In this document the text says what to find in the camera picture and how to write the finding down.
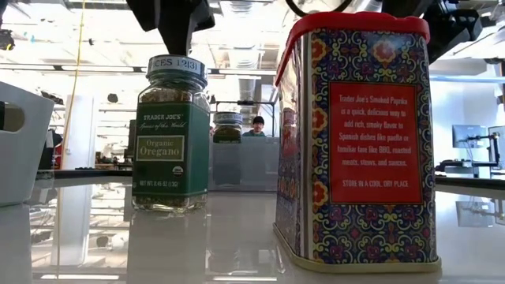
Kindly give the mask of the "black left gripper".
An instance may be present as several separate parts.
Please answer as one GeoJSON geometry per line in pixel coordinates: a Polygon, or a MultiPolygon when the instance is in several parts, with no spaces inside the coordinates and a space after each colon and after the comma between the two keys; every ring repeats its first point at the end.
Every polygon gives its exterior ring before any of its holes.
{"type": "Polygon", "coordinates": [[[159,30],[169,54],[187,55],[193,31],[215,26],[208,0],[126,0],[140,26],[159,30]]]}

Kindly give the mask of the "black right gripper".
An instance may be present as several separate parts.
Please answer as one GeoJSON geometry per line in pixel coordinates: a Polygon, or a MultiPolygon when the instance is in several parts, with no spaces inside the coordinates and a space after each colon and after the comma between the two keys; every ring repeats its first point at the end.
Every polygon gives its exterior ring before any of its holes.
{"type": "Polygon", "coordinates": [[[499,17],[499,0],[381,0],[383,13],[420,17],[428,22],[428,61],[435,62],[460,43],[475,41],[484,25],[481,17],[499,17]]]}

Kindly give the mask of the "glass oregano jar green label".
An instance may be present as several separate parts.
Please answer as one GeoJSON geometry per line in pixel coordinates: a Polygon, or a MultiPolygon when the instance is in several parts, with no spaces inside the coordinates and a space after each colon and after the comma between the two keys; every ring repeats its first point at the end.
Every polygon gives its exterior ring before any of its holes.
{"type": "Polygon", "coordinates": [[[212,174],[216,186],[241,183],[240,144],[242,116],[236,112],[214,114],[212,174]]]}
{"type": "Polygon", "coordinates": [[[138,96],[133,158],[133,205],[184,212],[206,202],[210,105],[204,63],[181,55],[149,60],[138,96]]]}

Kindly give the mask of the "smoked paprika tin red lid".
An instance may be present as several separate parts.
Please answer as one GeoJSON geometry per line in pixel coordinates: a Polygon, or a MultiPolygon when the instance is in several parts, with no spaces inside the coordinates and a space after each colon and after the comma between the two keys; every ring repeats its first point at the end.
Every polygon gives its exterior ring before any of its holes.
{"type": "Polygon", "coordinates": [[[323,273],[440,268],[426,21],[320,12],[290,30],[275,84],[274,231],[323,273]]]}

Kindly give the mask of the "long ceiling light strip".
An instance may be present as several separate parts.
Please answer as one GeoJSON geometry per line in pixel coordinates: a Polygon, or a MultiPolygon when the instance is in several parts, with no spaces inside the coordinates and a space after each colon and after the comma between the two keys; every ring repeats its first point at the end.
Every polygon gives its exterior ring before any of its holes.
{"type": "MultiPolygon", "coordinates": [[[[145,66],[107,66],[107,65],[44,65],[44,64],[19,64],[0,63],[0,69],[39,72],[74,72],[80,73],[146,73],[145,66]]],[[[207,69],[208,75],[250,75],[274,76],[275,70],[271,69],[207,69]]]]}

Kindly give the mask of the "computer monitor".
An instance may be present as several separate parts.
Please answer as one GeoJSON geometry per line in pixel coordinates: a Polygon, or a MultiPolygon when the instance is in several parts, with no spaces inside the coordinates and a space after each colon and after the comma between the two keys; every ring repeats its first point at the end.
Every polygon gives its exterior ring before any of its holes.
{"type": "Polygon", "coordinates": [[[453,148],[486,148],[488,130],[483,125],[452,125],[453,148]]]}

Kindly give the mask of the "person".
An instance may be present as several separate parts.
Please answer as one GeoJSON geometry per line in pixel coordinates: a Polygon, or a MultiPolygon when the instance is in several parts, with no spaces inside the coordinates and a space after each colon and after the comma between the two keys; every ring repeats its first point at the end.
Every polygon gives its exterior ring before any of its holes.
{"type": "Polygon", "coordinates": [[[263,128],[264,118],[261,116],[256,116],[252,121],[252,129],[246,133],[243,133],[242,136],[265,136],[263,128]]]}

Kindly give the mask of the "white building column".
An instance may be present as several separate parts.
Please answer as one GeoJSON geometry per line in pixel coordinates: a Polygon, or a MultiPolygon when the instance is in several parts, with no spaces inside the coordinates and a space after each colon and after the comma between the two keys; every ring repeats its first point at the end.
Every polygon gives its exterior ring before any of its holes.
{"type": "Polygon", "coordinates": [[[99,103],[93,95],[67,96],[62,169],[93,168],[99,103]]]}

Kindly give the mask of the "grey translucent plastic bin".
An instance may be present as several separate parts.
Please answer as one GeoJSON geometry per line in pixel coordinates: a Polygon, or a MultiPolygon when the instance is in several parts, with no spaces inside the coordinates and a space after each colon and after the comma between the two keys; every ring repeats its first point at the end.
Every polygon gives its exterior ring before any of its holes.
{"type": "Polygon", "coordinates": [[[210,143],[211,191],[274,192],[277,189],[279,138],[243,136],[238,142],[210,143]]]}

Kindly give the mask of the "black ceiling-hung device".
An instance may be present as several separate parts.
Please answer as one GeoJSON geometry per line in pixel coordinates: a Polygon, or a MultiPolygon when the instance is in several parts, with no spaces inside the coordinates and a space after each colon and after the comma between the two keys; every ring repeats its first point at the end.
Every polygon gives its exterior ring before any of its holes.
{"type": "Polygon", "coordinates": [[[0,29],[0,50],[12,50],[15,47],[12,31],[8,29],[0,29]]]}

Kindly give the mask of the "white plastic bin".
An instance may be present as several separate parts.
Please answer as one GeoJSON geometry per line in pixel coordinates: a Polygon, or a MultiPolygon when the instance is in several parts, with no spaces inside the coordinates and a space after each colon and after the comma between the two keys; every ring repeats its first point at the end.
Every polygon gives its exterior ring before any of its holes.
{"type": "Polygon", "coordinates": [[[0,207],[32,194],[54,102],[0,82],[0,207]]]}

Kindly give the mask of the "silver ceiling air duct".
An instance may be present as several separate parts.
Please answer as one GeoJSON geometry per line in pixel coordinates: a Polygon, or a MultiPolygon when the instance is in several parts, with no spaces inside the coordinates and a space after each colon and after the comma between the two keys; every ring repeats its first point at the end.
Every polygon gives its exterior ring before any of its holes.
{"type": "MultiPolygon", "coordinates": [[[[230,66],[233,69],[258,69],[260,66],[260,30],[257,26],[257,3],[232,1],[230,3],[232,24],[232,51],[230,66]]],[[[261,100],[260,79],[253,75],[238,77],[240,100],[261,100]]]]}

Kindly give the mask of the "black metal table frame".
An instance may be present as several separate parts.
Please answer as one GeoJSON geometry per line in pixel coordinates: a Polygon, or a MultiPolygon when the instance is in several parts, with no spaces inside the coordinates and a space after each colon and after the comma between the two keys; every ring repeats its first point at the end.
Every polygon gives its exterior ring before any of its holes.
{"type": "MultiPolygon", "coordinates": [[[[36,180],[97,177],[132,177],[131,170],[39,170],[36,180]]],[[[435,176],[436,185],[505,191],[505,180],[435,176]]]]}

